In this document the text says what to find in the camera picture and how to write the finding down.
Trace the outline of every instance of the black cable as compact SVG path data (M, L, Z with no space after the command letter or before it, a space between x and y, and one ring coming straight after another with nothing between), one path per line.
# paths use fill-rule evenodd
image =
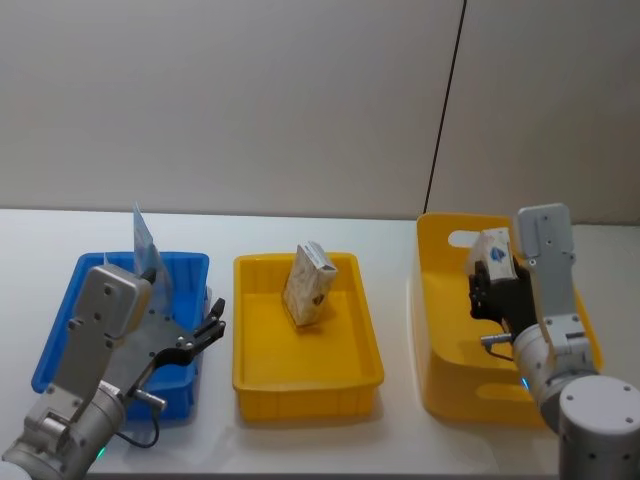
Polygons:
M491 348L485 348L485 350L487 351L487 353L489 355L491 355L492 357L496 357L496 358L500 358L502 360L507 360L509 362L513 362L513 358L508 357L506 355L502 355L501 353L496 353L494 352Z
M436 171L436 161L438 160L438 150L440 150L440 138L442 137L442 127L444 125L444 116L447 112L447 104L449 103L449 92L451 91L451 81L453 80L453 70L456 68L456 57L458 56L458 46L460 45L460 35L462 34L462 24L464 22L464 14L467 11L467 0L462 2L462 12L460 13L460 23L458 24L458 34L456 35L456 45L453 47L453 58L451 59L451 69L449 70L449 80L447 81L447 91L444 94L444 104L442 105L442 116L440 117L440 127L438 128L438 137L436 139L436 148L433 152L433 161L431 162L431 172L429 173L429 184L427 185L427 196L424 199L424 208L422 213L427 213L427 205L429 204L429 195L431 195L431 185L433 184L433 174Z
M153 422L153 428L155 429L155 434L153 436L153 440L151 440L151 442L149 443L140 443L137 442L136 440L134 440L131 437L126 436L124 433L121 432L116 432L116 435L119 436L121 439L123 439L125 442L133 445L134 447L138 447L138 448L151 448L153 447L156 443L158 443L158 439L160 438L160 425L158 425L158 415L159 415L159 411L155 408L151 409L151 421Z

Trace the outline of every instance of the yellow plastic basket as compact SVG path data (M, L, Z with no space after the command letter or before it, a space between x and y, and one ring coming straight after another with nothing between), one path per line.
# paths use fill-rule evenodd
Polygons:
M235 260L233 387L247 421L370 414L384 379L355 256L330 253L338 275L318 323L296 328L282 301L293 254Z
M481 346L481 336L502 330L495 322L471 317L469 281L464 272L469 248L449 243L450 235L456 231L510 227L509 218L431 213L421 216L417 227L412 319L425 408L453 421L543 426L514 363L490 356ZM598 340L577 292L576 298L578 314L600 369L603 360ZM512 356L507 344L494 350Z

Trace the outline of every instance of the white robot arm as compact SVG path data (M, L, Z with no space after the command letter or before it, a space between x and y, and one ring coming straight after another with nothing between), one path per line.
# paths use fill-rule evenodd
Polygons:
M492 279L488 256L474 258L472 316L497 321L547 425L560 437L561 480L627 480L640 461L640 392L598 375L575 302L569 209L523 208L513 222L524 259L516 278Z
M156 435L150 444L127 441L145 448L155 443L166 402L142 390L144 384L157 368L191 363L224 335L225 323L222 299L193 332L148 310L154 280L153 270L140 277L115 265L89 271L56 376L2 456L0 478L84 478L111 437L127 439L119 430L134 399L151 407Z

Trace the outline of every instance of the wire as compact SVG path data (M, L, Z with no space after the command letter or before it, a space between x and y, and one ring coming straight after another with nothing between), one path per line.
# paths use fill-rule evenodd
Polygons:
M485 350L486 350L486 351L487 351L487 353L488 353L489 355L491 355L492 357L501 358L502 360L507 360L507 361L509 361L509 362L513 362L513 358L511 358L511 357L507 357L506 355L502 355L501 353L496 353L496 352L494 352L494 351L491 349L491 347L489 347L489 348L486 348L486 347L485 347Z
M151 409L151 421L153 422L153 428L155 430L155 433L153 435L153 440L151 440L151 442L149 443L140 443L136 440L134 440L131 437L128 437L127 435L125 435L122 432L116 432L116 435L119 436L121 439L123 439L125 442L133 445L134 447L138 447L138 448L151 448L153 447L156 443L158 443L158 439L160 438L160 425L158 425L158 415L159 415L159 411L155 408Z

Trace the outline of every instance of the gray wall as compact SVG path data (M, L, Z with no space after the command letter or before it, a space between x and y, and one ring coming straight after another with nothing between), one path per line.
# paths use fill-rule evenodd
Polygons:
M0 3L0 205L422 212L461 3Z
M0 207L415 217L462 5L0 2ZM428 208L640 222L638 25L470 0Z
M640 223L640 2L470 1L430 210Z

